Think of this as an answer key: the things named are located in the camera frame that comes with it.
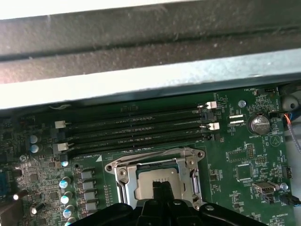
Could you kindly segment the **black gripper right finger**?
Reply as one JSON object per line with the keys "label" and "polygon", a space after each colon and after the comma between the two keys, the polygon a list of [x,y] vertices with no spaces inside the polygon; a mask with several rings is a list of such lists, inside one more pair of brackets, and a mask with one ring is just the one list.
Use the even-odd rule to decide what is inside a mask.
{"label": "black gripper right finger", "polygon": [[164,182],[166,216],[172,226],[263,226],[264,223],[214,203],[205,203],[198,210],[184,200],[175,199],[169,182]]}

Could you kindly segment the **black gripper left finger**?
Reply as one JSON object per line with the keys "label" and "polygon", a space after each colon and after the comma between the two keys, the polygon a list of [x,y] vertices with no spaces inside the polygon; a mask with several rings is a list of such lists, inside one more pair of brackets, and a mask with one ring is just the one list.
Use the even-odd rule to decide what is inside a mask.
{"label": "black gripper left finger", "polygon": [[80,219],[72,226],[167,226],[164,182],[152,183],[153,198],[136,208],[117,203]]}

